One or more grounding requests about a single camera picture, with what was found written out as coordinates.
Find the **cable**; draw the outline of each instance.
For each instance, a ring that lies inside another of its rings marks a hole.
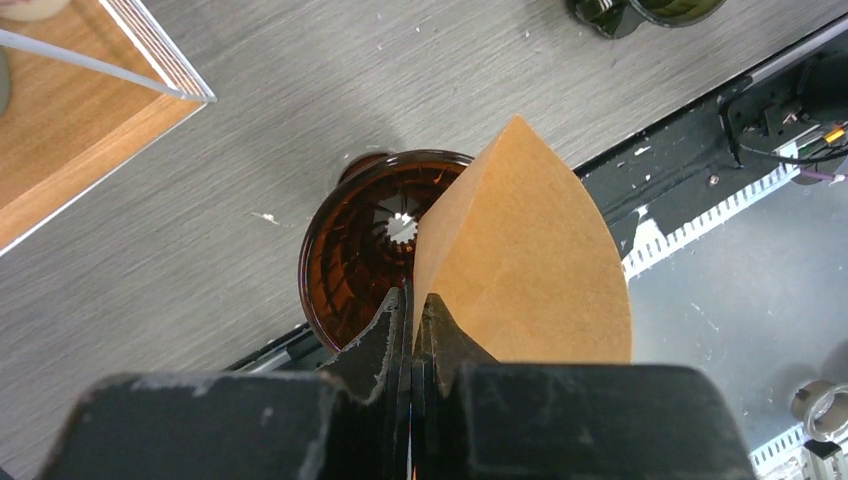
[[[772,160],[774,162],[786,163],[788,165],[815,165],[815,164],[821,163],[821,162],[829,162],[831,160],[840,160],[840,159],[844,159],[845,157],[848,157],[848,148],[846,148],[846,147],[842,147],[843,149],[839,153],[834,153],[832,155],[826,155],[824,157],[805,158],[805,159],[782,157],[780,155],[775,155],[773,153],[764,152],[762,150],[757,150],[755,148],[751,148],[751,147],[742,145],[741,143],[737,143],[736,147],[740,148],[742,150],[745,150],[746,152],[756,154],[760,158],[768,158],[769,160]]]

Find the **gray wood table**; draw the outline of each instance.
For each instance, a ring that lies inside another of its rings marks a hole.
[[[147,3],[220,102],[0,258],[21,478],[100,377],[221,368],[303,321],[298,250],[345,151],[475,154],[521,113],[575,166],[848,11],[730,0],[611,42],[558,0]]]

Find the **wooden board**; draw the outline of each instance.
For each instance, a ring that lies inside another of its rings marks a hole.
[[[0,28],[151,78],[159,76],[96,0]],[[0,248],[200,107],[102,73],[6,50],[9,109],[0,117]]]

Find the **white debris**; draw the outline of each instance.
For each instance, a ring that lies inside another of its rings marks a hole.
[[[275,220],[275,219],[274,219],[274,216],[273,216],[273,215],[271,215],[270,213],[256,213],[256,212],[250,212],[250,214],[251,214],[251,215],[253,215],[254,217],[259,217],[259,218],[261,218],[262,220],[265,220],[265,221],[267,221],[267,222],[271,222],[271,223],[273,223],[274,225],[280,226],[280,222],[278,222],[277,220]]]

